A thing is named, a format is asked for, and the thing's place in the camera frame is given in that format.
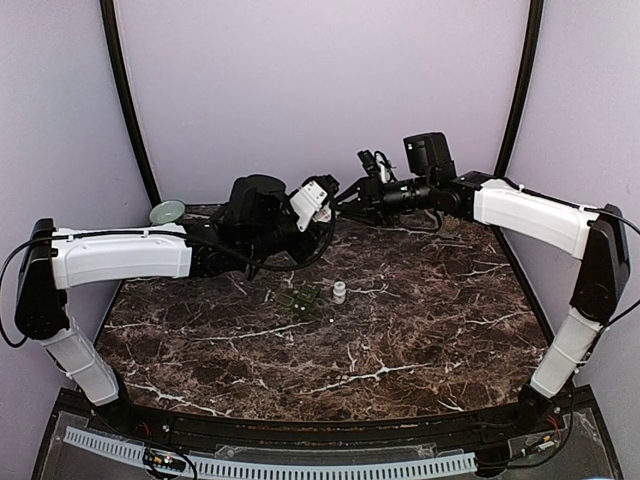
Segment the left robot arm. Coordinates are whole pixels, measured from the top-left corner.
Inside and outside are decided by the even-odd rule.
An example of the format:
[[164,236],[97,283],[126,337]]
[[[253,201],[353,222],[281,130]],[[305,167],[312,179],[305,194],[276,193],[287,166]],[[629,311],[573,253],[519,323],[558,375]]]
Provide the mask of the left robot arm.
[[19,247],[14,322],[25,339],[39,342],[84,392],[103,407],[101,417],[120,436],[141,427],[140,412],[125,401],[114,369],[67,311],[67,290],[103,281],[166,277],[206,278],[227,272],[255,275],[268,259],[287,253],[292,270],[313,263],[330,234],[332,189],[318,177],[295,192],[267,175],[237,179],[226,204],[210,217],[181,223],[183,204],[154,207],[150,226],[73,230],[39,220]]

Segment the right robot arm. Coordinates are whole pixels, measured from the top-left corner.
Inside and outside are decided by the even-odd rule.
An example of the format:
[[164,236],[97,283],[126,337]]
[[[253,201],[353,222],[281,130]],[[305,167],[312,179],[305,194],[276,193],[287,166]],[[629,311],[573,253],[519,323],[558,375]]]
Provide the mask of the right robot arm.
[[574,204],[478,171],[458,175],[441,132],[406,137],[403,144],[412,178],[396,179],[382,153],[359,152],[366,174],[337,197],[342,215],[383,225],[408,212],[431,209],[517,232],[581,263],[567,317],[529,381],[539,396],[528,396],[510,413],[511,426],[530,434],[549,416],[544,398],[561,390],[613,321],[630,276],[622,213],[613,205],[598,209]]

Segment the white pill bottle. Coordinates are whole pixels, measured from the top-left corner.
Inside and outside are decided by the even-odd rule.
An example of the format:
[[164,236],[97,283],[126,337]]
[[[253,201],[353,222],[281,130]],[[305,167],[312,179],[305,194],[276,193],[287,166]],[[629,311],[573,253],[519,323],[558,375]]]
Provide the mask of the white pill bottle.
[[314,221],[319,223],[329,223],[332,220],[332,210],[329,205],[325,205],[314,215]]

